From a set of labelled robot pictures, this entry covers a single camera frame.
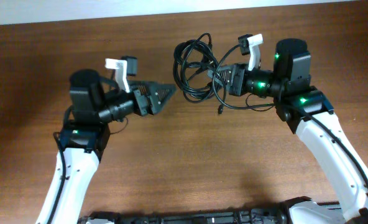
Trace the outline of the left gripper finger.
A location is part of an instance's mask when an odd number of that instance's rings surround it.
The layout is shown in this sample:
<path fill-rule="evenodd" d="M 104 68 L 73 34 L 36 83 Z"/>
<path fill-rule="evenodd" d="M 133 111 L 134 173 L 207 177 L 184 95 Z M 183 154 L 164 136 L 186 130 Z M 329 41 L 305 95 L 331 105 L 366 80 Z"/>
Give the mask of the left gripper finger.
<path fill-rule="evenodd" d="M 155 96 L 155 85 L 157 84 L 156 82 L 132 80 L 129 81 L 128 84 L 130 88 L 130 92 L 127 94 L 128 96 L 134 95 L 135 90 L 139 90 L 141 95 Z"/>
<path fill-rule="evenodd" d="M 174 84 L 149 83 L 148 87 L 150 114 L 158 114 L 174 95 L 176 86 Z"/>

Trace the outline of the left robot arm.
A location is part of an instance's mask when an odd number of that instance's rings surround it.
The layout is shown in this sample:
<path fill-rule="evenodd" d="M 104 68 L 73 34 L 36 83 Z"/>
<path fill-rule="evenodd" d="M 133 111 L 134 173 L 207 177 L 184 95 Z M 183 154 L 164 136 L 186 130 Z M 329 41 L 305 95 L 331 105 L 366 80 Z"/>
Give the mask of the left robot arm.
<path fill-rule="evenodd" d="M 57 161 L 37 223 L 76 223 L 112 135 L 109 124 L 125 121 L 130 114 L 156 115 L 175 91 L 173 84 L 129 81 L 118 70 L 110 78 L 92 69 L 73 73 L 72 104 L 65 111 L 61 131 L 53 133 Z"/>

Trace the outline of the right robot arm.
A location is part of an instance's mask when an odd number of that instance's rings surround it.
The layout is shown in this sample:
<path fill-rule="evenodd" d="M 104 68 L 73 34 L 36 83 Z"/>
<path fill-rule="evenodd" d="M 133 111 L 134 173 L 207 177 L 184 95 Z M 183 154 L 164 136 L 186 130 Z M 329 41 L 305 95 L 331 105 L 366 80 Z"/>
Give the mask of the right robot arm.
<path fill-rule="evenodd" d="M 212 86 L 232 96 L 246 93 L 273 98 L 278 117 L 309 149 L 338 198 L 341 213 L 312 208 L 310 198 L 296 198 L 285 208 L 290 223 L 317 220 L 368 223 L 368 168 L 346 137 L 332 104 L 311 85 L 311 54 L 300 39 L 277 42 L 274 69 L 260 69 L 261 35 L 239 39 L 248 63 L 208 69 Z"/>

